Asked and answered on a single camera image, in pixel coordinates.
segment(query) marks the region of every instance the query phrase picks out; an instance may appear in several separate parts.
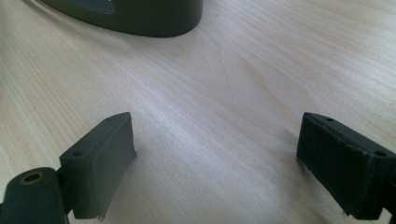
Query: wooden table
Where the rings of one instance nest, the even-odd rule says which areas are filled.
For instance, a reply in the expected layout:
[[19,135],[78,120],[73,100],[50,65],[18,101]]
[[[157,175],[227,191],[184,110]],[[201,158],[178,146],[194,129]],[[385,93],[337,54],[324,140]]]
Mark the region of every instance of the wooden table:
[[302,115],[396,151],[393,0],[207,0],[165,39],[0,0],[0,41],[1,198],[125,111],[138,157],[103,223],[360,223],[295,160]]

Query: screw hole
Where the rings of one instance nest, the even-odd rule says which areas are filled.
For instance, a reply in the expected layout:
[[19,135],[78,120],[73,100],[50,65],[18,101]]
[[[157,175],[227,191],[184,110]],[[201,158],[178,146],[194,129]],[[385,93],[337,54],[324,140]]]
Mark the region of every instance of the screw hole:
[[82,155],[82,153],[80,151],[73,153],[74,157],[80,157],[81,155]]
[[379,157],[386,157],[386,156],[387,156],[387,154],[385,154],[385,153],[383,153],[383,152],[380,152],[380,151],[376,151],[374,154],[375,154],[376,156],[379,156]]
[[44,177],[44,174],[41,172],[33,173],[33,174],[27,175],[24,178],[22,178],[21,184],[22,185],[31,185],[31,184],[37,183],[43,177]]

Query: dark green plastic object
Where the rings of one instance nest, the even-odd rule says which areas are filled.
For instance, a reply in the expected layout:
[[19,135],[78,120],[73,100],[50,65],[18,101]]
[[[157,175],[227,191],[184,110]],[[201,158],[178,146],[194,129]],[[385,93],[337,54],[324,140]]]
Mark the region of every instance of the dark green plastic object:
[[65,224],[71,210],[103,218],[135,156],[131,114],[103,120],[61,156],[58,171],[37,168],[8,183],[0,224]]
[[335,119],[305,113],[297,158],[312,171],[347,215],[396,215],[396,154]]
[[182,35],[200,21],[203,0],[41,0],[92,25],[132,35]]

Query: black plastic part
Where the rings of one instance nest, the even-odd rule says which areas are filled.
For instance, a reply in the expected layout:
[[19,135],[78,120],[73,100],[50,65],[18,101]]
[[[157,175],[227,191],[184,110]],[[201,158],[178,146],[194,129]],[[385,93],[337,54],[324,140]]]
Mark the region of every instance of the black plastic part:
[[14,177],[7,185],[1,224],[66,224],[55,170],[37,168]]
[[89,24],[132,35],[182,35],[200,21],[203,0],[41,0]]
[[0,224],[65,224],[103,218],[136,156],[130,113],[99,123],[60,158],[62,167],[38,168],[12,179],[0,204]]
[[305,113],[297,158],[347,215],[379,218],[385,206],[384,189],[395,176],[393,152],[334,119]]
[[73,205],[68,207],[73,207],[76,218],[105,216],[135,156],[130,113],[103,120],[61,156],[59,174],[73,183],[65,191],[69,197],[73,195]]

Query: light wood surface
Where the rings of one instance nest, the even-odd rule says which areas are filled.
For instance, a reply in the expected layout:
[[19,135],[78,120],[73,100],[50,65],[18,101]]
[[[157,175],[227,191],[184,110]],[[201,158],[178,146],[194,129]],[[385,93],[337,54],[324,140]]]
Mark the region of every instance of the light wood surface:
[[130,111],[138,157],[103,223],[360,223],[295,160],[301,118],[396,151],[395,67],[393,0],[206,0],[165,39],[0,0],[0,198]]

